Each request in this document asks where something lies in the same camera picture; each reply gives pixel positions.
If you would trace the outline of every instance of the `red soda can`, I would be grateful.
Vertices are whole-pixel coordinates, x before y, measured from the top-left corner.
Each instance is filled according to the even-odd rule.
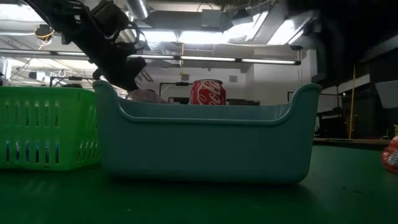
[[[193,82],[190,103],[194,105],[225,105],[226,93],[219,80],[197,80]]]

